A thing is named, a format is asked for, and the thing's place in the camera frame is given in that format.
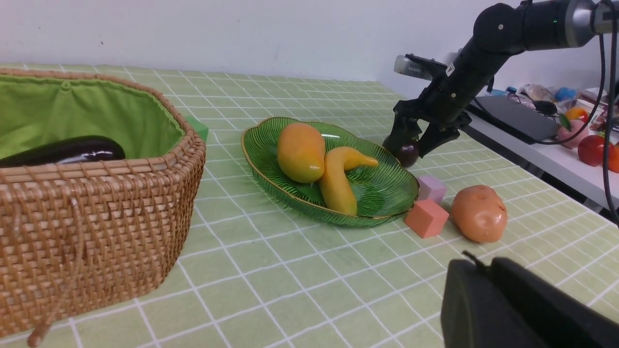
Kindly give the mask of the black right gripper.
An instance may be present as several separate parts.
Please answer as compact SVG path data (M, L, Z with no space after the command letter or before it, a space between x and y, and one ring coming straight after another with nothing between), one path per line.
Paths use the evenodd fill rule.
M446 70L416 97L394 106L394 122L382 146L393 156L416 136L419 157L460 137L469 123L457 125L458 116L494 77L493 53L458 53ZM424 130L418 120L429 122Z

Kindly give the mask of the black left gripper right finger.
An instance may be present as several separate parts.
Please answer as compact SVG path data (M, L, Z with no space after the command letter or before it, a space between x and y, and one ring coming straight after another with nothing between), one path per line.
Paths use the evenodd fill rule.
M616 348L618 324L508 258L489 277L510 306L549 348Z

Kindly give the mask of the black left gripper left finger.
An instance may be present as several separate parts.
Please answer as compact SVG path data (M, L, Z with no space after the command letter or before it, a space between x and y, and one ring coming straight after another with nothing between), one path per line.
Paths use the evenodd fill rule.
M440 314L446 348L546 348L473 254L451 260Z

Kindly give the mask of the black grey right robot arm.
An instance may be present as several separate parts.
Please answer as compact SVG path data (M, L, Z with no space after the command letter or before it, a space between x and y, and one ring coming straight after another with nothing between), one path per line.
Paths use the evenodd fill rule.
M394 106L384 148L396 154L415 136L419 155L458 138L471 122L465 109L490 86L505 62L525 51L582 47L610 33L617 49L618 3L602 0L524 0L499 3L477 17L473 35L450 65L407 54L394 70L427 79L418 98ZM447 348L616 348L618 324L577 301L517 262L490 264L464 251L451 260L442 300Z

